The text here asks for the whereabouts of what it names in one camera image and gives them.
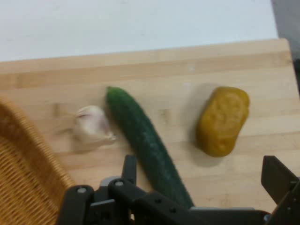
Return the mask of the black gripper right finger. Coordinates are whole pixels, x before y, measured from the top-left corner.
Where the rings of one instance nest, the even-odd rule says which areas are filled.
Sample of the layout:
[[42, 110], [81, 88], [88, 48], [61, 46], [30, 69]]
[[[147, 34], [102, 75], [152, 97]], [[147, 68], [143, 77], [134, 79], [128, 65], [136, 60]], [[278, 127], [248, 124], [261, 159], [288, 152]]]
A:
[[261, 184], [277, 205], [266, 219], [266, 224], [298, 225], [300, 223], [300, 179], [277, 157], [264, 156]]

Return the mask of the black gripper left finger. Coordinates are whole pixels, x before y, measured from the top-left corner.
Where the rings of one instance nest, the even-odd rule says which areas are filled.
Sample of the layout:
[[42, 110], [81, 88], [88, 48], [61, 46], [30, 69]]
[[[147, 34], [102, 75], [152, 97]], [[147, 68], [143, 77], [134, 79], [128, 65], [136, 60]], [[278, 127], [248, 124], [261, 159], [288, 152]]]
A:
[[91, 186], [69, 188], [58, 215], [59, 225], [190, 225], [187, 209], [157, 192], [136, 186], [136, 158], [125, 157], [122, 176], [95, 191]]

